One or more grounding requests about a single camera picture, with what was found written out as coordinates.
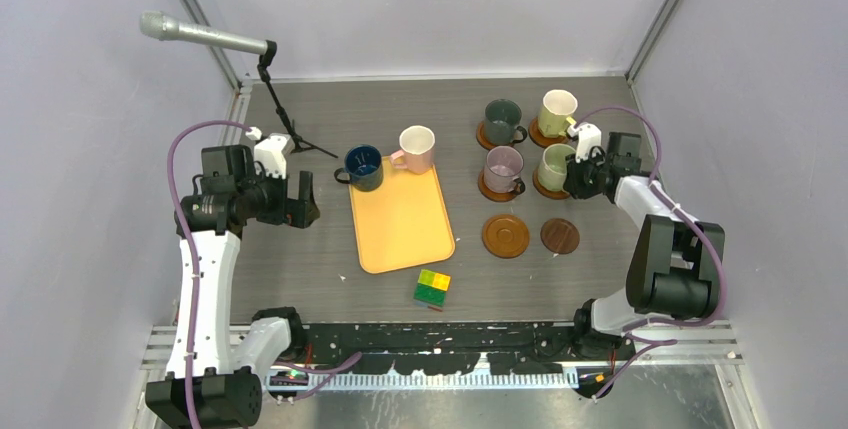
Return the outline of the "black microphone tripod stand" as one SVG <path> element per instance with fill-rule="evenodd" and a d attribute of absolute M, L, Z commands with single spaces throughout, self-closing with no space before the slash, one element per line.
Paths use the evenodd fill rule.
<path fill-rule="evenodd" d="M 287 134 L 291 137 L 293 142 L 293 153 L 303 153 L 307 151 L 319 151 L 325 155 L 328 155 L 334 159 L 337 159 L 338 156 L 327 149 L 324 149 L 320 146 L 317 146 L 307 140 L 305 140 L 302 136 L 300 136 L 296 129 L 293 121 L 289 118 L 286 109 L 281 104 L 277 93 L 271 83 L 271 76 L 269 73 L 269 68 L 273 63 L 273 60 L 277 53 L 277 44 L 274 41 L 266 40 L 266 50 L 263 54 L 259 56 L 257 71 L 260 76 L 260 80 L 264 83 L 266 88 L 269 91 L 269 94 L 272 98 L 272 101 L 275 104 L 275 112 L 281 120 L 284 128 L 287 131 Z"/>

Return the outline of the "pink faceted mug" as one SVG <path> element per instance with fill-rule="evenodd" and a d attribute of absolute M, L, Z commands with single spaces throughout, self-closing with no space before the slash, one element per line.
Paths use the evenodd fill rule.
<path fill-rule="evenodd" d="M 422 125 L 413 125 L 399 135 L 400 149 L 389 157 L 396 169 L 408 170 L 414 174 L 424 174 L 434 163 L 434 132 Z"/>

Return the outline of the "purple mug black handle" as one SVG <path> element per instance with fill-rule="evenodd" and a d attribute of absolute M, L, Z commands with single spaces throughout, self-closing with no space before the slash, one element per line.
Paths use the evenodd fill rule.
<path fill-rule="evenodd" d="M 494 192 L 505 193 L 514 188 L 514 181 L 521 178 L 524 168 L 523 156 L 509 146 L 491 149 L 485 159 L 485 184 Z"/>

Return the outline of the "light green mug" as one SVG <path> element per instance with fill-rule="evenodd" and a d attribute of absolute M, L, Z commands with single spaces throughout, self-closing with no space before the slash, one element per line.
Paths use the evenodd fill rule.
<path fill-rule="evenodd" d="M 567 144 L 552 144 L 542 154 L 537 167 L 537 179 L 541 186 L 554 193 L 563 193 L 567 178 L 567 161 L 569 156 L 576 154 L 575 149 Z"/>

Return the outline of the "dark grey green mug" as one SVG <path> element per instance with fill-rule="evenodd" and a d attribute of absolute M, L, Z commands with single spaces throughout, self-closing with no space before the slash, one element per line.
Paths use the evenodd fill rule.
<path fill-rule="evenodd" d="M 522 111 L 508 99 L 491 101 L 484 110 L 483 134 L 495 146 L 524 142 L 527 130 L 521 125 Z"/>

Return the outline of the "colourful toy brick block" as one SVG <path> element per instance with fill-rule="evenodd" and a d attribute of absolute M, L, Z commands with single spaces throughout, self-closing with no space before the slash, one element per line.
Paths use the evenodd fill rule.
<path fill-rule="evenodd" d="M 422 269 L 413 292 L 413 300 L 429 309 L 442 311 L 450 283 L 450 275 Z"/>

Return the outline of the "brown wooden coaster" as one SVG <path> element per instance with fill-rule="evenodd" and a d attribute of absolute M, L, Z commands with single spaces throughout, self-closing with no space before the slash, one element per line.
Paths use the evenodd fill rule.
<path fill-rule="evenodd" d="M 551 191 L 545 188 L 540 182 L 538 169 L 535 169 L 533 172 L 533 186 L 539 194 L 548 199 L 564 200 L 571 197 L 571 195 L 566 191 Z"/>
<path fill-rule="evenodd" d="M 545 136 L 539 128 L 537 118 L 534 118 L 528 127 L 528 136 L 534 144 L 542 148 L 547 148 L 553 144 L 567 143 L 570 140 L 568 135 L 556 137 Z"/>
<path fill-rule="evenodd" d="M 481 121 L 476 130 L 476 140 L 486 150 L 499 146 L 513 146 L 522 142 L 525 130 L 522 126 L 513 127 L 501 122 Z"/>
<path fill-rule="evenodd" d="M 511 259 L 523 254 L 530 243 L 527 225 L 513 214 L 497 214 L 482 226 L 482 241 L 489 253 Z"/>
<path fill-rule="evenodd" d="M 526 185 L 521 178 L 518 178 L 514 181 L 515 186 L 512 190 L 507 191 L 505 193 L 498 193 L 491 190 L 485 184 L 485 172 L 481 171 L 478 180 L 477 186 L 480 193 L 490 201 L 497 203 L 505 203 L 514 200 L 519 195 L 523 194 L 526 191 Z"/>

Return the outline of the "dark walnut wooden coaster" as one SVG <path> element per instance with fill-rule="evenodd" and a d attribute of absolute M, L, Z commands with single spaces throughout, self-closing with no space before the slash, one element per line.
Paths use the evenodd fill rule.
<path fill-rule="evenodd" d="M 564 255 L 570 254 L 578 248 L 580 233 L 571 221 L 563 218 L 552 218 L 542 225 L 540 239 L 549 251 Z"/>

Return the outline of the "dark blue mug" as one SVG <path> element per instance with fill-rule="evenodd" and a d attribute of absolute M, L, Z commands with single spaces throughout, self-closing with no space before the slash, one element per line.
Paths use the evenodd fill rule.
<path fill-rule="evenodd" d="M 353 147 L 346 154 L 343 166 L 335 170 L 334 178 L 361 192 L 378 189 L 384 178 L 381 153 L 371 145 Z"/>

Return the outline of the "silver microphone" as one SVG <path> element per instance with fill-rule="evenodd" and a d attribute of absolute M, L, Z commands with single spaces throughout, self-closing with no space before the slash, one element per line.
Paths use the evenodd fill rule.
<path fill-rule="evenodd" d="M 270 47 L 266 40 L 181 21 L 158 11 L 144 12 L 139 24 L 143 35 L 159 41 L 189 42 L 256 55 L 266 54 Z"/>

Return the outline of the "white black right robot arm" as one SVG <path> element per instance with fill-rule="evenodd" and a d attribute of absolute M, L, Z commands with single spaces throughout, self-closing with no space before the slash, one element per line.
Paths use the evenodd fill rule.
<path fill-rule="evenodd" d="M 643 170 L 639 135 L 614 132 L 606 145 L 595 127 L 572 136 L 577 147 L 565 159 L 565 191 L 575 199 L 607 197 L 639 230 L 624 287 L 575 312 L 574 353 L 589 360 L 608 356 L 631 330 L 652 322 L 686 327 L 717 316 L 723 228 L 689 215 Z"/>

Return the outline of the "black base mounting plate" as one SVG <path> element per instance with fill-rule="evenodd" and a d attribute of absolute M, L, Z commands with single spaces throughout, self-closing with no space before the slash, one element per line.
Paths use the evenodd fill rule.
<path fill-rule="evenodd" d="M 427 376 L 466 375 L 479 363 L 494 375 L 553 374 L 559 363 L 608 369 L 635 354 L 624 342 L 581 341 L 569 322 L 313 323 L 295 331 L 279 360 L 329 369 L 356 352 L 354 374 Z"/>

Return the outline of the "yellow plastic tray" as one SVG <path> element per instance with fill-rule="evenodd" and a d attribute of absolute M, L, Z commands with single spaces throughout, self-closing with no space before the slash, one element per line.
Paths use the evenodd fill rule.
<path fill-rule="evenodd" d="M 388 156 L 382 168 L 376 190 L 349 190 L 361 268 L 383 274 L 449 259 L 455 238 L 436 169 L 414 174 Z"/>

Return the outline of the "yellow-green faceted mug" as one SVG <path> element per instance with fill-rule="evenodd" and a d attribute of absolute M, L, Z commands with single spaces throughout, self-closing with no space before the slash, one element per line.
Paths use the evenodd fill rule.
<path fill-rule="evenodd" d="M 542 98 L 537 126 L 546 138 L 565 137 L 578 108 L 577 98 L 563 89 L 549 90 Z"/>

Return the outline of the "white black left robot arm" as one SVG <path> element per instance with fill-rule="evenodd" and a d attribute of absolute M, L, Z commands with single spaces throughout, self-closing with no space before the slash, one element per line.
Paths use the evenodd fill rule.
<path fill-rule="evenodd" d="M 264 378 L 279 359 L 298 361 L 306 331 L 292 307 L 263 309 L 247 335 L 230 338 L 232 282 L 243 229 L 251 220 L 307 228 L 320 216 L 313 176 L 288 195 L 288 144 L 205 148 L 193 192 L 175 212 L 183 305 L 164 380 L 146 386 L 147 407 L 171 428 L 243 428 L 261 412 Z"/>

